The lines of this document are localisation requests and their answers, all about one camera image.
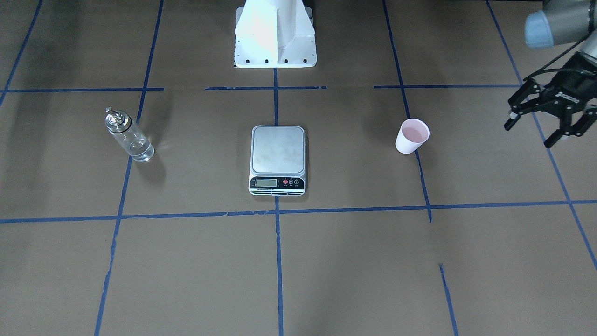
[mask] black cable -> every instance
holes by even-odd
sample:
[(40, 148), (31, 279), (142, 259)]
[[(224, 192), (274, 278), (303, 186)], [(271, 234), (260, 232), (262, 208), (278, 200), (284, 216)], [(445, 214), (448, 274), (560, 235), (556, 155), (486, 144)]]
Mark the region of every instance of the black cable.
[(581, 40), (579, 40), (578, 42), (576, 42), (576, 43), (575, 43), (575, 44), (574, 44), (572, 47), (570, 47), (570, 48), (566, 49), (566, 51), (565, 51), (565, 52), (561, 53), (561, 54), (560, 54), (560, 55), (558, 55), (556, 58), (554, 58), (554, 59), (552, 59), (551, 61), (549, 61), (549, 63), (547, 63), (547, 64), (545, 64), (544, 66), (540, 67), (540, 68), (539, 68), (537, 71), (533, 72), (533, 73), (532, 73), (532, 74), (530, 74), (529, 76), (526, 76), (526, 77), (525, 77), (525, 78), (524, 78), (522, 81), (526, 82), (526, 81), (528, 81), (530, 78), (533, 78), (533, 77), (535, 77), (535, 76), (537, 76), (537, 75), (540, 75), (540, 73), (543, 73), (543, 74), (544, 74), (544, 72), (542, 72), (543, 70), (545, 70), (545, 69), (546, 69), (548, 66), (550, 66), (550, 65), (554, 64), (554, 63), (555, 63), (557, 60), (559, 60), (559, 59), (560, 59), (560, 58), (562, 58), (564, 55), (566, 55), (567, 53), (569, 53), (569, 52), (570, 52), (570, 50), (572, 50), (572, 49), (574, 49), (574, 48), (578, 47), (578, 45), (579, 45), (579, 44), (581, 44), (581, 43), (582, 43), (582, 42), (583, 42), (585, 39), (587, 39), (587, 38), (589, 37), (589, 35), (590, 35), (590, 33), (589, 33), (589, 34), (587, 34), (585, 37), (583, 37), (583, 38), (582, 38)]
[(537, 70), (535, 71), (535, 76), (546, 74), (548, 72), (576, 72), (579, 75), (587, 76), (587, 77), (597, 77), (597, 74), (587, 71), (584, 69), (573, 69), (573, 68), (559, 68), (559, 69), (547, 69), (547, 70)]

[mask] bottle cap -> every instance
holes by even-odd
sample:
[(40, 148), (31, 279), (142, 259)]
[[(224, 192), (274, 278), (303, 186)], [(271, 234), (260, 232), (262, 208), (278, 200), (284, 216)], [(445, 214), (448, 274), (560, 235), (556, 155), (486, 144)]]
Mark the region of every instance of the bottle cap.
[(122, 133), (131, 127), (131, 117), (124, 111), (106, 108), (106, 127), (112, 133)]

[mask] pink liquid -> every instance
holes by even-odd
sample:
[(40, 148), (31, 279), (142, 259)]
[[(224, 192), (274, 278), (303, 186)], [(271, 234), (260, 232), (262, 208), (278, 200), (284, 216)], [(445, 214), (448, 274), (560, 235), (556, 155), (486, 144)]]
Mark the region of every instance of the pink liquid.
[(425, 141), (425, 136), (421, 134), (417, 129), (413, 128), (403, 128), (402, 134), (405, 138), (412, 142), (423, 142)]

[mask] light blue cap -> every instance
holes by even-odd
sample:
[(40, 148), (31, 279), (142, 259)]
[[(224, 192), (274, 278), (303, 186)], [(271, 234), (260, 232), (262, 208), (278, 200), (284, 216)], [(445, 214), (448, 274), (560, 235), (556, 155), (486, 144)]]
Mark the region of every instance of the light blue cap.
[(531, 48), (553, 47), (552, 29), (543, 11), (532, 13), (527, 17), (524, 36), (527, 45)]

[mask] robotic arm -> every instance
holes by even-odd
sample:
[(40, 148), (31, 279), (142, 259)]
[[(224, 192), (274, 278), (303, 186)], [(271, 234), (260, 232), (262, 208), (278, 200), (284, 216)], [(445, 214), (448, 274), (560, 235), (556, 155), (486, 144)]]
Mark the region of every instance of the robotic arm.
[[(545, 0), (543, 11), (527, 18), (525, 35), (531, 48), (550, 47), (556, 44), (577, 42), (546, 66), (524, 79), (524, 84), (510, 99), (510, 118), (504, 124), (510, 130), (522, 115), (543, 111), (559, 118), (557, 129), (547, 140), (551, 148), (558, 140), (571, 135), (583, 136), (597, 120), (597, 106), (588, 104), (597, 98), (597, 16), (595, 0)], [(582, 41), (580, 51), (574, 53), (563, 68), (546, 69)], [(544, 87), (533, 77), (556, 72)], [(582, 112), (576, 123), (573, 115)]]

